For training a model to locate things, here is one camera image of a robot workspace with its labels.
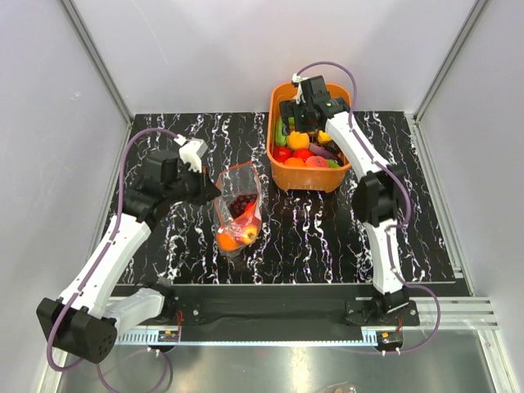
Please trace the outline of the peach top fruit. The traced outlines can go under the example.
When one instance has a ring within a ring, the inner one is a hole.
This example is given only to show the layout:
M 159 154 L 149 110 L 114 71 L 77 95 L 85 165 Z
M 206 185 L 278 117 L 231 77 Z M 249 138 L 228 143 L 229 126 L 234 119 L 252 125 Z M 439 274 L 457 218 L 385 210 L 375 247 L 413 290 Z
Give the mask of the peach top fruit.
M 287 136 L 287 146 L 293 151 L 308 149 L 309 135 L 307 133 L 293 131 Z

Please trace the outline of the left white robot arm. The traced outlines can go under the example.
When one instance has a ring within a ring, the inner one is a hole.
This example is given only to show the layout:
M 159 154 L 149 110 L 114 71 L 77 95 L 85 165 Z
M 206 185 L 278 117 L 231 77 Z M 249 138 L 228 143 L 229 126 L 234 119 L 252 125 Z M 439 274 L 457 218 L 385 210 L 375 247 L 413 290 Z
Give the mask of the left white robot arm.
M 177 301 L 166 280 L 114 304 L 109 298 L 129 261 L 172 205 L 203 206 L 219 196 L 201 163 L 205 151 L 203 141 L 192 140 L 176 151 L 147 156 L 136 183 L 120 192 L 117 213 L 87 264 L 57 299 L 44 298 L 36 309 L 48 358 L 57 348 L 99 364 L 118 335 L 148 319 L 167 324 L 175 318 Z

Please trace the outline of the peach front fruit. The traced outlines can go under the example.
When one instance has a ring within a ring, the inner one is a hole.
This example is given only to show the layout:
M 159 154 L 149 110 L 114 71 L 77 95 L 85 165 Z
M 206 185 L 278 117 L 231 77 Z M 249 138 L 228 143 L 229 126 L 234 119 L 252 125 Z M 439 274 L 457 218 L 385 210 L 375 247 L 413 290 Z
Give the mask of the peach front fruit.
M 242 245 L 249 245 L 258 237 L 259 222 L 256 220 L 236 221 L 233 222 L 229 231 L 236 242 Z

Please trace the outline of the orange tangerine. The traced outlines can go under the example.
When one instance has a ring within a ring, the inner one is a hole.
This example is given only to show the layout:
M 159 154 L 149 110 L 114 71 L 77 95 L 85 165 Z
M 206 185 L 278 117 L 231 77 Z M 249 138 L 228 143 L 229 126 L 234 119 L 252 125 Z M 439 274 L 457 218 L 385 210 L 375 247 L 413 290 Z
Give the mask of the orange tangerine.
M 244 244 L 240 242 L 232 233 L 217 233 L 216 241 L 221 251 L 233 252 L 240 250 Z

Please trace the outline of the peach fruit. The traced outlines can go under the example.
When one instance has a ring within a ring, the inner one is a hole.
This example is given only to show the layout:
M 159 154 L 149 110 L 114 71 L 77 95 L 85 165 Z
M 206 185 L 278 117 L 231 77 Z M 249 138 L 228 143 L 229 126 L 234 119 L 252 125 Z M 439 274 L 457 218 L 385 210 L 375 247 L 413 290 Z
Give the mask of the peach fruit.
M 287 146 L 293 151 L 308 149 L 309 135 L 307 133 L 293 131 L 287 136 Z
M 258 237 L 259 222 L 256 220 L 236 221 L 233 222 L 229 231 L 236 242 L 242 245 L 249 245 Z

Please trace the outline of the red orange mango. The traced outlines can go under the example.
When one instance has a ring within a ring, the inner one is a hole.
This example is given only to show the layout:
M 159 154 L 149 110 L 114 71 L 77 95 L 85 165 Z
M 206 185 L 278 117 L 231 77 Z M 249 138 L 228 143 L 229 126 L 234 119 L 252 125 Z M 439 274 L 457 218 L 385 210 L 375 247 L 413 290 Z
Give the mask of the red orange mango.
M 244 212 L 242 213 L 243 218 L 252 218 L 255 216 L 257 211 L 257 205 L 256 203 L 250 202 L 246 205 L 246 208 L 244 209 Z

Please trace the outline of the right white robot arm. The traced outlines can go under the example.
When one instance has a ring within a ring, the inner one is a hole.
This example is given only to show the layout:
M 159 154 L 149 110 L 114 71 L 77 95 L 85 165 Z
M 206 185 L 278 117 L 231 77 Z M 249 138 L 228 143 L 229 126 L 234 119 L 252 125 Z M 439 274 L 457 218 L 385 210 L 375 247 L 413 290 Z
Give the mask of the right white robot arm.
M 400 181 L 403 173 L 381 156 L 358 126 L 352 108 L 343 98 L 333 98 L 322 76 L 293 75 L 296 97 L 280 104 L 282 122 L 293 119 L 295 131 L 323 130 L 352 165 L 358 185 L 351 206 L 367 234 L 373 259 L 376 294 L 363 306 L 365 318 L 393 323 L 409 303 L 400 268 L 397 229 L 411 215 L 409 194 Z

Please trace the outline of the purple grape bunch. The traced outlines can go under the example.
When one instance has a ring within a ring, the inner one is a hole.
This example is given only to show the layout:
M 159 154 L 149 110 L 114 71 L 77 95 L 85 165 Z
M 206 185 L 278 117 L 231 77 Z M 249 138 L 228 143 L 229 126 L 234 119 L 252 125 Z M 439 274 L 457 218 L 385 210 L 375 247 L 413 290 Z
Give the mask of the purple grape bunch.
M 250 202 L 256 202 L 256 194 L 244 194 L 237 196 L 228 206 L 229 212 L 233 218 L 239 217 L 244 212 L 246 205 Z

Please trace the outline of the clear orange zip bag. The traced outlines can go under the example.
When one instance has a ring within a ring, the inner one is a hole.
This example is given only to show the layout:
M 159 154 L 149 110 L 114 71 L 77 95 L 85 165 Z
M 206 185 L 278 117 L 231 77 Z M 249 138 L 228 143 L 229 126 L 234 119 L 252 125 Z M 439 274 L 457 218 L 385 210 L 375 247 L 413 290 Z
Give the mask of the clear orange zip bag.
M 234 165 L 218 177 L 221 195 L 214 201 L 215 240 L 221 255 L 238 256 L 257 240 L 261 226 L 262 191 L 252 161 Z

